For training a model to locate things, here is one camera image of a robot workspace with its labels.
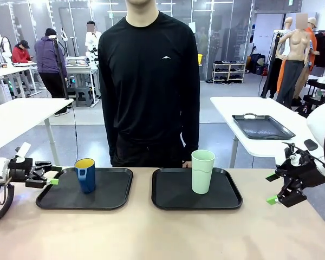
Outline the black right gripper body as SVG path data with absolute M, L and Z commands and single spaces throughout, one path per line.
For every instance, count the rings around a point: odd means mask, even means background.
M 275 175 L 283 178 L 284 184 L 277 198 L 285 207 L 307 200 L 304 189 L 325 183 L 325 176 L 317 169 L 314 159 L 308 159 L 300 166 L 293 166 L 291 160 L 287 159 L 281 166 L 277 166 Z

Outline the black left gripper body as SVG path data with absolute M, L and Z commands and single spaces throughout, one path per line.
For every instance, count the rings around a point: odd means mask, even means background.
M 23 162 L 18 159 L 11 159 L 9 162 L 9 182 L 24 183 L 25 187 L 42 189 L 42 176 L 34 173 L 32 158 L 25 158 Z

